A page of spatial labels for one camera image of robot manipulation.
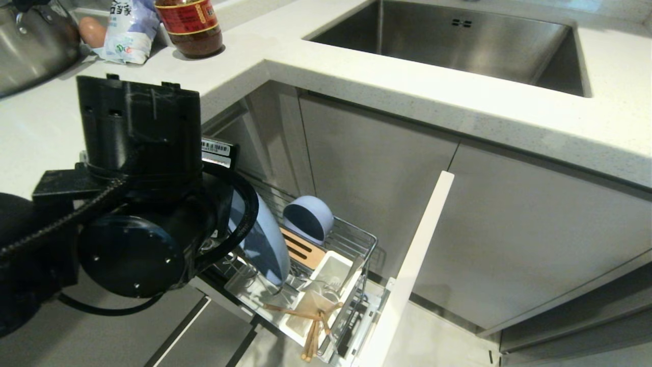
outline wire dish rack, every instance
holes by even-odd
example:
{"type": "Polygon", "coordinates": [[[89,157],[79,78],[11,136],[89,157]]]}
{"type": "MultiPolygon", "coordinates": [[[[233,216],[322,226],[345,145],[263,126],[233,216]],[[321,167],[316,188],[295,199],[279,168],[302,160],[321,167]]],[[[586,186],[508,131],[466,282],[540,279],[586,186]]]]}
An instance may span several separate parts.
{"type": "MultiPolygon", "coordinates": [[[[295,199],[287,192],[268,185],[261,180],[240,172],[256,189],[258,195],[265,201],[276,221],[283,227],[283,209],[295,199]]],[[[358,278],[353,291],[344,302],[342,311],[338,314],[331,327],[332,338],[326,338],[318,349],[318,356],[325,362],[330,362],[338,351],[346,331],[352,328],[354,316],[358,314],[361,304],[365,301],[364,288],[368,275],[368,260],[376,248],[378,239],[355,225],[335,217],[332,231],[320,247],[324,251],[335,251],[341,256],[353,261],[360,256],[364,259],[363,271],[358,278]]],[[[282,314],[265,310],[264,303],[289,308],[299,295],[299,288],[312,274],[312,269],[290,259],[290,277],[281,287],[271,285],[251,266],[244,266],[227,282],[225,289],[236,296],[243,304],[278,327],[282,314]]]]}

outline red label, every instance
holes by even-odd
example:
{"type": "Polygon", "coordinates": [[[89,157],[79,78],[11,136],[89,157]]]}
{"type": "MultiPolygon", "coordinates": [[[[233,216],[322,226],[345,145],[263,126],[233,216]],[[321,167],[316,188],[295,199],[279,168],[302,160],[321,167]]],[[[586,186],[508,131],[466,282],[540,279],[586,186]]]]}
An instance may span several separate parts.
{"type": "Polygon", "coordinates": [[[156,9],[171,35],[191,35],[218,25],[211,0],[180,5],[156,5],[156,9]]]}

